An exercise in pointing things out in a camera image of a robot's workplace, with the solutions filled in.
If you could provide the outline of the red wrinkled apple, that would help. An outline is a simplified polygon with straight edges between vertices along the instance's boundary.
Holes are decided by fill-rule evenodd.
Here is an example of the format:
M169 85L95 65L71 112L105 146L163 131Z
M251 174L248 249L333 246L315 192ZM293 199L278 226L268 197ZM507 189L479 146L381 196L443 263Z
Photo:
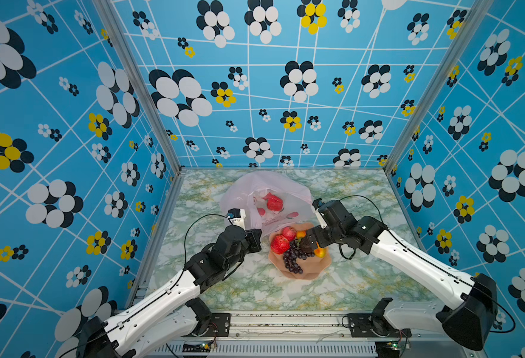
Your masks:
M271 240L270 247L274 254L281 255L290 249L290 242L282 234L278 234Z

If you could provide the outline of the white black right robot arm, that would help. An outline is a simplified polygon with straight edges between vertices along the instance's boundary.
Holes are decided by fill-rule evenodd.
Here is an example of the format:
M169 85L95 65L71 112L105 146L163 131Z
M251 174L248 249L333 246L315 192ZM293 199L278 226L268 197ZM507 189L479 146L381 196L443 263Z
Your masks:
M339 200L313 201L319 224L308 230L312 248L332 244L372 255L391 264L436 296L432 302L399 303L382 298L371 313L374 332L387 337L417 329L445 334L473 351L484 349L499 310L496 282L449 267L395 234L372 216L356 219Z

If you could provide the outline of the pink translucent plastic bag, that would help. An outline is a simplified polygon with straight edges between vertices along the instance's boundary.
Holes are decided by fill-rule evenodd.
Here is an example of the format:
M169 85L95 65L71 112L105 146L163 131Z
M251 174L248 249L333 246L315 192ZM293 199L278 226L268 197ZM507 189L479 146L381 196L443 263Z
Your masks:
M272 193L283 200L283 210L273 213L262 199ZM284 227L307 222L315 217L312 194L306 186L277 172L257 171L240 177L223 194L220 209L244 209L245 228L261 229L268 236Z

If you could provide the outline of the pink red apple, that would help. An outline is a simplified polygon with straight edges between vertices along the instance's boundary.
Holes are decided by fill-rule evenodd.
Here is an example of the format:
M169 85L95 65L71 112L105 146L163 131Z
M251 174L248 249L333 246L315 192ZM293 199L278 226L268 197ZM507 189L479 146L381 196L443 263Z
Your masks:
M298 232L292 227L283 228L281 234L289 241L292 242L296 240Z

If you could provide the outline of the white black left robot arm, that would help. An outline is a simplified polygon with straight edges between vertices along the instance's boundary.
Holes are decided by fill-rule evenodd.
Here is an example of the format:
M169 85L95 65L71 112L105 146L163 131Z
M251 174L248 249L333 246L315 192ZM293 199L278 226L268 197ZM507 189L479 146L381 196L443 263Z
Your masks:
M146 357L160 346L207 330L211 311L201 293L228 278L247 254L261 250L260 229L231 225L193 255L167 284L138 304L103 321L91 319L73 357Z

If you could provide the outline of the dark brown mangosteen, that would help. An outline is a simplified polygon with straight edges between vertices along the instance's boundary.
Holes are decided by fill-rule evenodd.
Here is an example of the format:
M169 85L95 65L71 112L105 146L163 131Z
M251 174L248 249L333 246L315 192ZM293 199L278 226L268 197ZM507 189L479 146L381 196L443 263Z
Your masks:
M312 248L310 241L306 237L300 240L299 247L301 251L306 255L312 256L314 254L314 249Z

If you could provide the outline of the dark purple grape bunch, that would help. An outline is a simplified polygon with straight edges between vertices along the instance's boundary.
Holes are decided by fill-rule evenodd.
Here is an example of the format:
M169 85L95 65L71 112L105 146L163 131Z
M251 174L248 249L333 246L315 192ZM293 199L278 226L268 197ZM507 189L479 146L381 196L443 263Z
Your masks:
M303 269L298 263L299 260L307 260L314 257L313 251L304 251L296 241L290 242L290 247L283 253L283 262L287 270L292 274L303 274Z

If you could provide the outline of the red bell pepper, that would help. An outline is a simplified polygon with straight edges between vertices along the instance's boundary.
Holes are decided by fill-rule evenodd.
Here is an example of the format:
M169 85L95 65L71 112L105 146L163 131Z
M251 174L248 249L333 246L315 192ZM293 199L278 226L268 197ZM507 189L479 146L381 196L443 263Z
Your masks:
M271 212L279 213L283 210L283 200L278 196L272 193L268 193L262 199L265 201L268 210L270 210Z

